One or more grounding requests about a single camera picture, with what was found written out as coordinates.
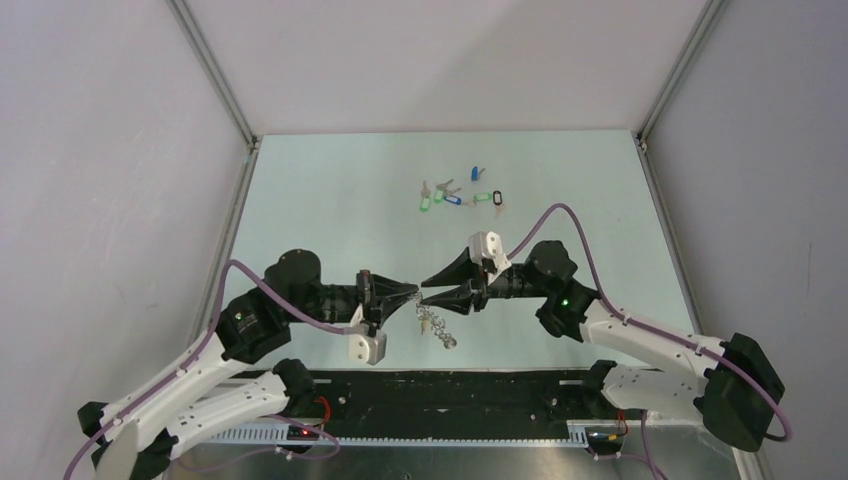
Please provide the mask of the left electronics board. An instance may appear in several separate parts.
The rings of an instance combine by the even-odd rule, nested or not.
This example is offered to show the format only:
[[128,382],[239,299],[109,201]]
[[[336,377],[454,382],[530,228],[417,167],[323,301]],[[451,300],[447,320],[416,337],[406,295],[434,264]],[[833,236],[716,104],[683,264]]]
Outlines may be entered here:
[[322,439],[323,429],[320,426],[308,425],[299,427],[290,424],[286,433],[286,441],[295,444],[317,442]]

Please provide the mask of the electronics board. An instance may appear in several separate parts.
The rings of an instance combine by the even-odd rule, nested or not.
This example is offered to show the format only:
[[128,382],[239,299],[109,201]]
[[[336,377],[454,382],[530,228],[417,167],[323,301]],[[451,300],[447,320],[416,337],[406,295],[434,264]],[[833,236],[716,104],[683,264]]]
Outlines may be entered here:
[[299,427],[290,424],[286,433],[286,441],[295,444],[317,442],[322,439],[323,429],[320,426],[308,425]]
[[587,432],[587,441],[591,442],[616,442],[624,439],[626,434],[624,433],[610,433],[610,432],[600,432],[600,431],[588,431]]

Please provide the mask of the green tag key left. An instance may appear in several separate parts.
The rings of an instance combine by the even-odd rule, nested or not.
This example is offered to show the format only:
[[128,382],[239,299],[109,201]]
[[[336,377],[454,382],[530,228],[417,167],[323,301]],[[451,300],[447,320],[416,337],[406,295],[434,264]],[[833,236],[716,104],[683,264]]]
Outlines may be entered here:
[[424,180],[422,182],[422,189],[420,191],[421,199],[420,199],[420,203],[419,203],[419,210],[421,212],[427,212],[427,211],[430,210],[431,205],[432,205],[431,195],[432,195],[432,193],[431,193],[431,190],[428,187],[427,181]]

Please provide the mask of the green tag key centre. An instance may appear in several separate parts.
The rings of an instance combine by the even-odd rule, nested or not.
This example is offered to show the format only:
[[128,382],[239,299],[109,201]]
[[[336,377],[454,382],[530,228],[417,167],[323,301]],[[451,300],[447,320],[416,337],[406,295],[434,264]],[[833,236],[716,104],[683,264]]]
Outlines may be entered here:
[[453,179],[450,179],[436,185],[436,191],[433,197],[435,203],[441,203],[444,201],[444,199],[449,195],[448,190],[452,183]]

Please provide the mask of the metal keyring disc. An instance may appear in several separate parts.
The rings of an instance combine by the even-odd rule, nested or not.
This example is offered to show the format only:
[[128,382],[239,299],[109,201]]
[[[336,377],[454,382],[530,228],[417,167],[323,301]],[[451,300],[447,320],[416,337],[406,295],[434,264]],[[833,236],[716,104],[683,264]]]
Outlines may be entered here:
[[423,295],[420,292],[414,300],[414,304],[416,317],[419,323],[423,319],[429,321],[429,328],[427,329],[427,332],[430,332],[433,336],[435,336],[442,343],[444,349],[452,350],[455,348],[457,346],[457,341],[449,332],[446,331],[445,320],[439,315],[433,313],[428,306],[423,304]]

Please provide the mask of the green tag key right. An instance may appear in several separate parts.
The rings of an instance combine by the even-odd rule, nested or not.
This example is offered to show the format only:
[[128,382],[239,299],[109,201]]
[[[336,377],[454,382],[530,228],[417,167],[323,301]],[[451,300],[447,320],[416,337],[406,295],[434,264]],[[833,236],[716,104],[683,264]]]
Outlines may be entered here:
[[476,207],[477,205],[490,202],[493,198],[493,195],[489,192],[475,193],[467,198],[462,200],[462,204],[469,207]]

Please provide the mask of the right electronics board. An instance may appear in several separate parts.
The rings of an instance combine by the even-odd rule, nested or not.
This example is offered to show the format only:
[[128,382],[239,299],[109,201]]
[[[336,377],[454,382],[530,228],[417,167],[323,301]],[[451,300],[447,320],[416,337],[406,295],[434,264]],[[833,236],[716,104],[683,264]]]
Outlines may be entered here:
[[587,432],[587,441],[591,442],[616,442],[624,439],[626,434],[624,433],[610,433],[610,432],[600,432],[600,431],[588,431]]

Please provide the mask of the blue tag key far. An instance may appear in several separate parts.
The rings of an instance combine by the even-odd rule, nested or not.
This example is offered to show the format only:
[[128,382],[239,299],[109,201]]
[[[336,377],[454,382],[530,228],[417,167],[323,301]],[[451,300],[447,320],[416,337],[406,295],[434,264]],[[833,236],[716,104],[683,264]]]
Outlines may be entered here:
[[484,167],[475,166],[471,170],[470,179],[472,182],[477,182],[481,179],[481,176],[485,172]]

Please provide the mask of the black tag key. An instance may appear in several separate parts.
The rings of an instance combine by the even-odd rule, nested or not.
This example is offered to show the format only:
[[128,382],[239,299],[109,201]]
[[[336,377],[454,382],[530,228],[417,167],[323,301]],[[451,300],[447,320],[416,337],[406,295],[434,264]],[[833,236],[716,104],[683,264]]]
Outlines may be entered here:
[[502,195],[502,192],[500,190],[495,190],[492,193],[492,203],[495,207],[494,218],[498,219],[502,215],[502,213],[505,209],[505,203],[504,203],[504,200],[503,200],[503,195]]

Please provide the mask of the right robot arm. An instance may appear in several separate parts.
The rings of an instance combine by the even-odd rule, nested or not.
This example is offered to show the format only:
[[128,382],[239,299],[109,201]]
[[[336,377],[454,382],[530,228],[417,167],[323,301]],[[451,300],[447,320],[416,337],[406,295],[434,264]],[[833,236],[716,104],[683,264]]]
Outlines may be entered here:
[[558,240],[537,243],[514,264],[497,234],[481,232],[423,281],[441,291],[422,303],[469,315],[493,299],[541,298],[535,316],[549,335],[609,348],[649,367],[597,362],[580,392],[589,415],[638,409],[698,420],[717,439],[747,452],[776,438],[768,429],[785,386],[756,340],[740,333],[722,340],[639,320],[576,280],[577,269]]

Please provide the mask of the green tag key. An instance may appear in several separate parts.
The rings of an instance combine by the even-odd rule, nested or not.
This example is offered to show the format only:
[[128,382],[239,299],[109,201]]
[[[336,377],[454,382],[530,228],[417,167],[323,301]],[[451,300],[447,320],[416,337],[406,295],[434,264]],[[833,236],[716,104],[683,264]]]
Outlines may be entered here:
[[444,201],[444,199],[449,195],[448,190],[452,183],[453,179],[450,179],[436,185],[436,191],[433,197],[435,203],[441,203]]
[[476,207],[477,205],[490,202],[493,198],[493,195],[489,192],[475,193],[467,198],[462,200],[462,204],[469,207]]
[[432,193],[431,193],[431,190],[428,187],[427,181],[424,180],[422,182],[422,189],[420,191],[421,199],[420,199],[420,203],[419,203],[419,210],[421,212],[427,212],[427,211],[430,210],[431,205],[432,205],[431,195],[432,195]]

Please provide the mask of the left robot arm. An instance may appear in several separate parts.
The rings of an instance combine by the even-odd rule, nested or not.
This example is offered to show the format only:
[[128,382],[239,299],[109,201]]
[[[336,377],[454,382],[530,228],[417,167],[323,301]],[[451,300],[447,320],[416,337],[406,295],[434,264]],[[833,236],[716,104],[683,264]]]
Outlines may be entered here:
[[120,400],[91,401],[77,413],[81,454],[106,479],[153,479],[193,448],[240,423],[276,414],[304,416],[314,382],[297,359],[280,361],[251,384],[215,394],[221,382],[289,343],[295,323],[344,337],[351,360],[375,365],[385,355],[384,323],[418,287],[361,270],[351,285],[324,284],[319,257],[284,253],[252,288],[225,301],[200,336],[170,365]]

